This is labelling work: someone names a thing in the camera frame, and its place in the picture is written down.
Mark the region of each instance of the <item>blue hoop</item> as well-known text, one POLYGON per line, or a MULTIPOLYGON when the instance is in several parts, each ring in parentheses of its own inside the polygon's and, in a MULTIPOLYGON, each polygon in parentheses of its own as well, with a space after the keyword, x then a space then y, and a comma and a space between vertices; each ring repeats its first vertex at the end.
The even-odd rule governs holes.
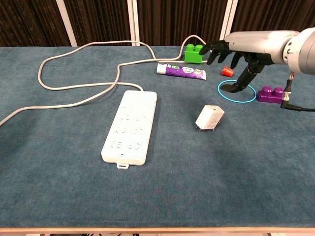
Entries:
POLYGON ((250 102, 253 102, 253 101, 256 99, 256 97, 257 97, 257 92, 256 92, 256 90, 255 90, 252 86, 250 86, 250 85, 248 85, 248 87, 250 87, 251 90, 254 91, 254 97, 253 97, 251 100, 248 100, 248 101, 237 101, 237 100, 233 100, 233 99, 231 99, 231 98, 226 97, 226 96, 221 92, 220 86, 221 86, 222 84, 224 84, 224 83, 226 83, 226 82, 236 82, 236 81, 237 81, 237 80, 224 80, 224 81, 222 81, 221 83, 219 83, 219 85, 218 85, 218 92, 219 92, 219 94, 220 94, 223 98, 225 98, 226 100, 228 100, 228 101, 230 101, 230 102, 236 102, 236 103, 250 103, 250 102))

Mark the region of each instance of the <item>white power strip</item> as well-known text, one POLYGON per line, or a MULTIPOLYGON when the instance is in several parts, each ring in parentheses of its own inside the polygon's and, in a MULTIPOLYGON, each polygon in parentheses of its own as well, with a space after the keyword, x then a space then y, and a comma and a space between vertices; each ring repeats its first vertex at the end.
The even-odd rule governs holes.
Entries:
POLYGON ((101 152, 105 162, 125 170, 145 163, 156 103, 155 92, 124 93, 101 152))

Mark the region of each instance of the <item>table edge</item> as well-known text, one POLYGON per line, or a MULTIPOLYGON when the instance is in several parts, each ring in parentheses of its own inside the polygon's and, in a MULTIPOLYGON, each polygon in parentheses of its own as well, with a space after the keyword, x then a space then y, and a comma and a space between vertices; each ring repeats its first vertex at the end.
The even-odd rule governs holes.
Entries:
POLYGON ((87 233, 315 233, 315 228, 287 227, 161 227, 161 228, 0 228, 0 234, 87 234, 87 233))

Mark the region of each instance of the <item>brown curtain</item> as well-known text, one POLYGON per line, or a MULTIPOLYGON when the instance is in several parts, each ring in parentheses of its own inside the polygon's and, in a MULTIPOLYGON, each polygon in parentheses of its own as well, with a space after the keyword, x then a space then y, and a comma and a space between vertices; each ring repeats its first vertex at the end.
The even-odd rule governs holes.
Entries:
POLYGON ((239 0, 231 31, 302 31, 314 26, 315 0, 239 0))
POLYGON ((0 0, 0 46, 70 46, 56 0, 0 0))
POLYGON ((79 46, 96 41, 131 40, 127 0, 64 0, 64 3, 79 46))
POLYGON ((138 0, 140 40, 149 45, 181 45, 191 34, 218 40, 227 0, 138 0))

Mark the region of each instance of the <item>plug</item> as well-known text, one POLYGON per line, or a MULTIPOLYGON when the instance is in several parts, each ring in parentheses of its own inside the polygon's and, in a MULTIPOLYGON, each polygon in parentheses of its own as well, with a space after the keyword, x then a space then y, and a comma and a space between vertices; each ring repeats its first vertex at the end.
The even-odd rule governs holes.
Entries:
POLYGON ((223 114, 224 110, 222 110, 219 106, 204 106, 198 119, 196 120, 196 128, 199 128, 199 132, 205 129, 215 129, 223 114))

